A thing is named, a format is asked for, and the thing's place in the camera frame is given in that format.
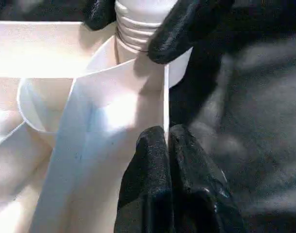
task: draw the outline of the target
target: white bottle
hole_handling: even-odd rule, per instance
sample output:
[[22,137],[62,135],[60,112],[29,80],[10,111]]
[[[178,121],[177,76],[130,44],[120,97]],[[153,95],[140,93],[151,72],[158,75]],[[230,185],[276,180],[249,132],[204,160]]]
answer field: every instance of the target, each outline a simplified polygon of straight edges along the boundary
[[[124,48],[134,55],[147,52],[154,32],[177,0],[116,0],[118,37]],[[192,49],[169,64],[169,87],[176,85],[184,76]]]

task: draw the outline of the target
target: gloved hand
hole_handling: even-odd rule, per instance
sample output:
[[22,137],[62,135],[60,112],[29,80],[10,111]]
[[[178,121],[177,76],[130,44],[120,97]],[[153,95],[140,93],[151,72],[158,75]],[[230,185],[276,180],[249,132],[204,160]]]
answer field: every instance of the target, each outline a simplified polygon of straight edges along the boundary
[[189,131],[144,131],[121,184],[115,233],[243,233],[222,171]]

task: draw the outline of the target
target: white plastic cup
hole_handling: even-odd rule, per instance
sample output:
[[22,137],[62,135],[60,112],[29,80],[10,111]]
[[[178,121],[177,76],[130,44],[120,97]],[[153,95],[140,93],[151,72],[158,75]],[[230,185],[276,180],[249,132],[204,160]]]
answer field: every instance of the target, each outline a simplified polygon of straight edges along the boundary
[[22,79],[17,104],[25,122],[52,148],[73,79]]

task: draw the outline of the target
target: black glove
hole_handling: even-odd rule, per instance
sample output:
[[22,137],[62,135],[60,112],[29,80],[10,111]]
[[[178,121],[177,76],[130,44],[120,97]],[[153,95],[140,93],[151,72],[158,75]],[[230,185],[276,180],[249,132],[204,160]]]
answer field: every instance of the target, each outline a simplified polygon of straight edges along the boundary
[[121,184],[115,232],[243,233],[222,171],[182,126],[144,131]]
[[90,29],[103,29],[115,21],[115,0],[88,0],[83,18]]

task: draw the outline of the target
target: black rubber glove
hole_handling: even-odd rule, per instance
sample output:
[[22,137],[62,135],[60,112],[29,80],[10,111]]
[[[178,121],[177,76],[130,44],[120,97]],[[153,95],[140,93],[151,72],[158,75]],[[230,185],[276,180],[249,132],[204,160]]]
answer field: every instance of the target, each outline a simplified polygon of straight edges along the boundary
[[213,31],[235,0],[178,0],[149,45],[149,58],[165,64]]
[[144,131],[122,179],[115,233],[243,233],[222,171],[182,126]]
[[90,29],[103,29],[115,21],[115,0],[88,0],[83,17]]
[[215,50],[228,52],[249,34],[276,34],[291,31],[296,24],[296,0],[254,0],[232,6],[234,0],[178,0],[148,48],[154,62],[166,64],[192,46],[196,57],[210,56]]
[[115,233],[173,232],[172,188],[164,131],[142,132],[122,178]]
[[244,233],[226,178],[182,125],[170,130],[169,157],[176,233]]

